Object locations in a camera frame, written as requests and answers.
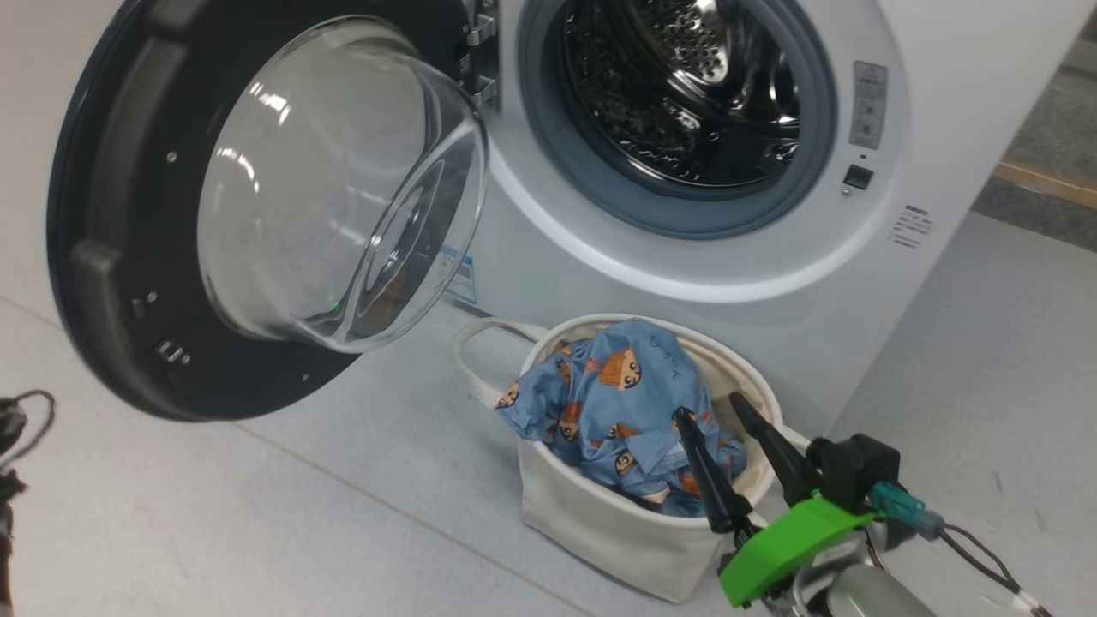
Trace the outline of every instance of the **yellow floor strip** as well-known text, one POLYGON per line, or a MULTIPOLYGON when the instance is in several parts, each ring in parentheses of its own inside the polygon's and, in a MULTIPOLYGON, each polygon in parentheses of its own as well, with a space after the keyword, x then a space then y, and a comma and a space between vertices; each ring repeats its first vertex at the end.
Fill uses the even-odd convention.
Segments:
POLYGON ((994 175, 1022 189, 1097 210, 1097 190, 1075 184, 1045 171, 1037 171, 1003 161, 995 168, 994 175))

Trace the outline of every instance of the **teal connector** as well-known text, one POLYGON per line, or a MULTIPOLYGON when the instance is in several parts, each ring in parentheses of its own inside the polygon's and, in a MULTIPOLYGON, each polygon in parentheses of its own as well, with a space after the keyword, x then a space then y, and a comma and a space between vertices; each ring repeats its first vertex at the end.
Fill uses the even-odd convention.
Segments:
POLYGON ((894 484, 878 482, 872 487, 870 498, 872 509, 882 512, 887 518, 909 525, 927 540, 937 539, 938 531, 945 525, 945 517, 927 511, 921 500, 894 484))

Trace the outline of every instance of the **blue cloth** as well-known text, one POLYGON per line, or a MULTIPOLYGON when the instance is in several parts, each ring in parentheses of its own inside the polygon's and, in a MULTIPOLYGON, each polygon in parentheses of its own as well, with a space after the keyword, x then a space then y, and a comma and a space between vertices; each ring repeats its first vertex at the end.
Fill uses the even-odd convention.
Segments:
POLYGON ((496 405, 522 438, 540 440, 590 480, 672 516, 704 516, 674 413, 686 407, 728 481, 743 446, 712 415, 704 373, 669 332, 632 319, 562 346, 496 405))

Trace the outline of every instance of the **washing machine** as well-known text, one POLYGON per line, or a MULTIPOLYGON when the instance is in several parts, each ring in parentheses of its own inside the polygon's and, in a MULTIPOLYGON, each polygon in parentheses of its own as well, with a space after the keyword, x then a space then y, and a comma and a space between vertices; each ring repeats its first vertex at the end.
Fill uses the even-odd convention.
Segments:
POLYGON ((129 0, 60 127, 58 311, 181 420, 298 401, 445 293, 649 315, 819 434, 1093 5, 129 0))

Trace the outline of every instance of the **label sticker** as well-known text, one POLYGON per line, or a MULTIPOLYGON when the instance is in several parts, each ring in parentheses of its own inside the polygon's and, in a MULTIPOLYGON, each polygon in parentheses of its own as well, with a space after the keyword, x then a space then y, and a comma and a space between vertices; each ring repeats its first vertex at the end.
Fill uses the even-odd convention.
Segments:
POLYGON ((879 149, 887 111, 887 67, 853 63, 853 127, 849 143, 879 149))
MULTIPOLYGON (((457 258, 457 251, 442 246, 439 253, 442 259, 442 268, 449 268, 453 260, 457 258)), ((457 266, 457 273, 450 281, 450 287, 445 288, 445 293, 468 304, 476 304, 476 268, 473 266, 473 258, 465 256, 457 266)))
POLYGON ((934 220, 929 216, 929 212, 907 205, 892 225, 887 239, 900 246, 917 249, 932 231, 934 220))

